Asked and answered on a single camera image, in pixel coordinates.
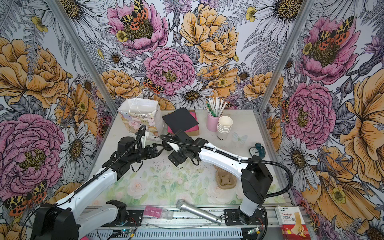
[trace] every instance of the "stack of paper cups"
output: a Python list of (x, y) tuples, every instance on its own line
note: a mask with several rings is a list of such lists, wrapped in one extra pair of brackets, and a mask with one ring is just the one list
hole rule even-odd
[(222, 116), (217, 123), (217, 138), (219, 140), (227, 139), (229, 132), (233, 125), (232, 118), (228, 116)]

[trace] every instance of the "microphone grille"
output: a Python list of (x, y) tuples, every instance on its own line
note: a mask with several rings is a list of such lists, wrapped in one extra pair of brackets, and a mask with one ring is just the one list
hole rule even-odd
[(177, 202), (176, 202), (176, 207), (177, 207), (178, 209), (181, 210), (181, 206), (183, 205), (183, 203), (184, 203), (184, 200), (183, 200), (183, 199), (179, 199), (179, 200), (177, 200)]

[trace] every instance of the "table surface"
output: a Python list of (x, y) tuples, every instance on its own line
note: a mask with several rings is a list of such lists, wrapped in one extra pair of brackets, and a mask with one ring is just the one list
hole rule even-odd
[[(162, 115), (172, 111), (161, 111)], [(225, 140), (217, 139), (216, 132), (210, 132), (206, 128), (207, 111), (196, 110), (199, 122), (201, 137), (211, 142), (213, 145), (226, 151), (244, 157), (250, 157), (249, 148), (259, 142), (263, 145), (264, 141), (257, 125), (252, 110), (225, 110), (223, 116), (233, 119), (233, 126), (230, 135)], [(100, 150), (99, 156), (91, 171), (91, 175), (101, 168), (110, 155), (117, 150), (117, 143), (127, 136), (126, 129), (121, 118), (117, 116), (112, 124), (106, 141)], [(143, 166), (138, 172), (128, 171), (119, 181), (101, 193), (92, 205), (100, 206), (106, 201), (115, 199), (127, 204), (127, 206), (144, 205), (175, 205), (178, 199), (185, 199), (195, 205), (232, 205), (240, 204), (243, 198), (241, 181), (238, 179), (236, 187), (223, 190), (216, 184), (216, 169), (212, 164), (202, 163), (198, 166), (192, 164), (187, 159), (183, 164), (176, 167), (167, 158), (171, 151), (163, 151), (156, 158), (143, 161)], [(270, 160), (268, 152), (264, 160)], [(139, 164), (133, 164), (135, 170)], [(279, 191), (281, 188), (277, 181), (275, 171), (272, 166), (267, 166), (273, 176), (273, 182), (269, 192)], [(282, 196), (266, 199), (265, 203), (278, 204), (285, 203)]]

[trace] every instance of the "floral wallpaper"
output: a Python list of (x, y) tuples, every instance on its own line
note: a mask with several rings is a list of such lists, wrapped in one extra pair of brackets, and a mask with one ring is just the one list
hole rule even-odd
[[(43, 0), (32, 2), (60, 35)], [(161, 109), (204, 109), (211, 97), (256, 109), (302, 2), (61, 0), (115, 103), (149, 94)]]
[(383, 13), (382, 0), (316, 1), (262, 113), (321, 240), (384, 238)]
[(24, 240), (87, 177), (113, 114), (44, 2), (0, 9), (0, 238)]

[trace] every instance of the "gift bag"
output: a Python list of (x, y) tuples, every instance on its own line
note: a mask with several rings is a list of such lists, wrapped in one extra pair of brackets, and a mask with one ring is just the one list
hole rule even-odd
[(158, 101), (148, 98), (128, 98), (121, 104), (118, 113), (130, 132), (130, 136), (135, 137), (139, 127), (146, 125), (149, 139), (161, 141), (159, 135), (164, 127), (164, 122)]

